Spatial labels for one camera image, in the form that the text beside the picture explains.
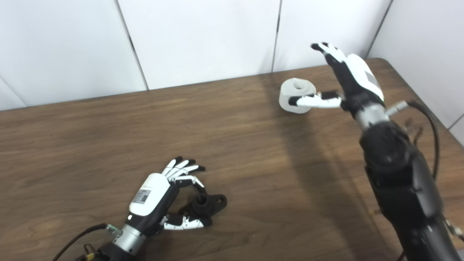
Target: barcode label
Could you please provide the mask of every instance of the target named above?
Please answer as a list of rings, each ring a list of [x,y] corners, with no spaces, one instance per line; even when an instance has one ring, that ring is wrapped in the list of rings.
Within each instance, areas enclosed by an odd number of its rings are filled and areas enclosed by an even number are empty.
[[[141,189],[139,192],[137,192],[137,195],[134,197],[134,200],[132,203],[138,203],[138,204],[145,204],[145,201],[148,198],[148,195],[150,195],[151,190],[147,189]]]

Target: black object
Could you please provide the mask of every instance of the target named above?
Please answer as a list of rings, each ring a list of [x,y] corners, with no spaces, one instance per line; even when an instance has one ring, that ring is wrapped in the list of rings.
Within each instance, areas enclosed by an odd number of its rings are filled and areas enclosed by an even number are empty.
[[[189,221],[200,219],[205,227],[212,225],[211,217],[227,206],[224,195],[197,194],[192,202],[179,210],[179,214],[188,215]]]

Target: wooden table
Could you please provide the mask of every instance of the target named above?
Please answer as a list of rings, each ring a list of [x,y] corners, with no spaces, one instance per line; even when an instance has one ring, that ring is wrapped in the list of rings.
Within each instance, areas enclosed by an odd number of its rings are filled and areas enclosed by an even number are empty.
[[[384,60],[368,61],[386,104],[417,98]],[[178,156],[228,206],[210,228],[163,231],[140,260],[393,261],[400,246],[377,209],[363,171],[360,130],[339,109],[297,115],[278,104],[281,83],[309,79],[339,89],[328,66],[0,112],[0,255],[51,260],[85,228],[122,226],[148,174]],[[431,161],[427,121],[419,147]],[[464,227],[464,150],[440,127],[438,186],[446,215]],[[187,203],[183,189],[173,211]],[[111,240],[80,239],[61,260]],[[464,245],[455,241],[457,248]]]

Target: robotic hand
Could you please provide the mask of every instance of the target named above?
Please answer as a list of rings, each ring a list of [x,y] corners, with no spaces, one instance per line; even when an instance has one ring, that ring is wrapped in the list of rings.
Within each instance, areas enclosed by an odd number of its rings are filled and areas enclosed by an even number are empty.
[[[198,178],[190,175],[204,171],[195,160],[177,157],[169,162],[161,173],[152,173],[145,180],[129,205],[124,227],[107,225],[106,229],[116,236],[113,242],[101,246],[95,257],[108,261],[134,260],[148,237],[163,229],[184,230],[212,225],[211,217],[227,205],[224,195],[208,195]],[[179,194],[180,188],[193,185],[198,194],[178,214],[167,214]]]

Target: black plastic part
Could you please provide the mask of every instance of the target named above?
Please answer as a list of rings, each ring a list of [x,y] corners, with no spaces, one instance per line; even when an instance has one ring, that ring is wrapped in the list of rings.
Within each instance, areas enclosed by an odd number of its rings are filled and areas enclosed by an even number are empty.
[[[378,123],[361,137],[367,166],[376,173],[386,173],[388,179],[403,179],[402,170],[408,164],[409,137],[394,122]]]
[[[182,156],[177,156],[177,157],[175,158],[175,165],[181,163],[182,160],[183,160]]]
[[[211,217],[227,206],[224,195],[197,194],[192,202],[179,210],[179,214],[189,216],[189,221],[200,219],[204,226],[212,224]]]
[[[296,106],[296,102],[301,98],[301,96],[292,96],[289,98],[289,105]]]
[[[179,191],[180,189],[177,186],[169,186],[163,198],[150,214],[141,216],[130,213],[132,215],[131,219],[127,219],[125,223],[142,232],[147,237],[156,235],[163,229],[160,222],[179,194]]]
[[[191,179],[180,179],[175,181],[175,185],[179,188],[184,188],[186,186],[190,186],[193,184],[193,180]]]
[[[329,100],[333,98],[338,98],[340,95],[338,94],[337,91],[323,91],[321,92],[321,99],[323,100]]]
[[[366,172],[382,214],[409,261],[461,261],[444,225],[443,202],[424,155],[393,123],[361,138]]]
[[[394,228],[408,261],[461,261],[441,217],[415,228]]]
[[[166,223],[175,225],[175,226],[181,226],[183,220],[184,220],[183,215],[169,214],[168,220],[166,221]]]
[[[135,256],[119,248],[113,242],[102,245],[96,252],[94,260],[98,261],[135,261]]]

